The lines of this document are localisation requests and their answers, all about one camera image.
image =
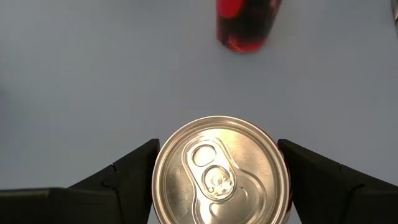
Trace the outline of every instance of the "red soda can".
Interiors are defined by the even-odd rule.
[[[235,52],[260,49],[281,0],[216,0],[217,39]]]

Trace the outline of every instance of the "can lid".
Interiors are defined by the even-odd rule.
[[[201,118],[163,145],[152,178],[162,224],[282,223],[289,176],[272,139],[238,118]]]

